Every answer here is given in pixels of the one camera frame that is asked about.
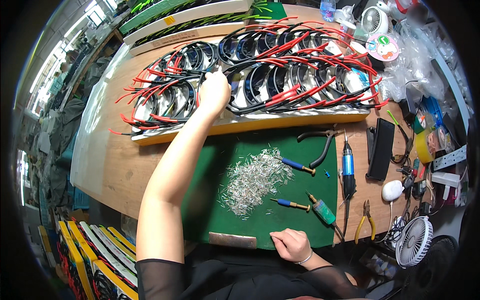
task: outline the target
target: green soldering iron handle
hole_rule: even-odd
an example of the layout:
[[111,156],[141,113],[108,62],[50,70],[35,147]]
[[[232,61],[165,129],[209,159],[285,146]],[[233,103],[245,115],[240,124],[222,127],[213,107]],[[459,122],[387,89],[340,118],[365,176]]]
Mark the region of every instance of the green soldering iron handle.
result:
[[322,200],[318,200],[314,203],[312,209],[327,225],[335,222],[335,215]]

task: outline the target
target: cartoon sticker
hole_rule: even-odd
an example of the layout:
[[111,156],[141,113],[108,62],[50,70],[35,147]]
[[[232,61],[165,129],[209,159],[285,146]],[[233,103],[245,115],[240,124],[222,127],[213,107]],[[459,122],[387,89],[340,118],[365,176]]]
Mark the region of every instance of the cartoon sticker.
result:
[[373,58],[381,61],[392,61],[398,57],[398,45],[391,37],[383,33],[371,36],[365,47]]

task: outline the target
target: silver bracelet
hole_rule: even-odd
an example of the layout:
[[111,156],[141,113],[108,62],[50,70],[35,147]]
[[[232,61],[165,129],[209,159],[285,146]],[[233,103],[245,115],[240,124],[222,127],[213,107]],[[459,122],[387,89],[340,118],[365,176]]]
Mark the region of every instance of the silver bracelet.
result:
[[302,263],[306,262],[307,260],[311,259],[312,255],[313,255],[313,249],[311,249],[311,251],[312,251],[312,252],[310,253],[310,256],[309,256],[309,257],[307,257],[307,259],[306,259],[306,260],[304,260],[303,262],[294,263],[294,264],[302,264]]

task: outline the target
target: black-handled pliers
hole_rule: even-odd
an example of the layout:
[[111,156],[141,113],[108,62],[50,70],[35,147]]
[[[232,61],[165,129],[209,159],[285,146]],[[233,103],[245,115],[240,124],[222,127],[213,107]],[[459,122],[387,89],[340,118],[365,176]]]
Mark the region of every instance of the black-handled pliers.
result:
[[312,136],[326,136],[327,137],[327,142],[325,143],[325,147],[324,147],[324,150],[323,150],[322,154],[320,154],[320,156],[316,160],[314,160],[313,162],[311,162],[309,164],[310,168],[316,168],[324,161],[325,157],[327,156],[328,147],[330,147],[330,143],[332,141],[332,138],[335,136],[335,134],[341,133],[341,132],[343,132],[343,130],[310,131],[310,132],[302,133],[301,135],[299,135],[297,137],[297,142],[298,143],[300,143],[301,141],[303,141],[307,137],[312,137]]

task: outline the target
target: pile of metal pins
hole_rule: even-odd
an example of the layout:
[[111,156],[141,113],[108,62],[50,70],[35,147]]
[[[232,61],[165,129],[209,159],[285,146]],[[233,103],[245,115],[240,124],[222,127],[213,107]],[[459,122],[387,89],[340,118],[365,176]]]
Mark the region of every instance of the pile of metal pins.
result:
[[219,202],[228,206],[239,217],[248,218],[256,206],[263,204],[262,197],[279,192],[276,185],[287,185],[293,180],[292,167],[282,163],[277,148],[264,149],[256,156],[249,154],[245,162],[227,167],[229,183],[219,190]]

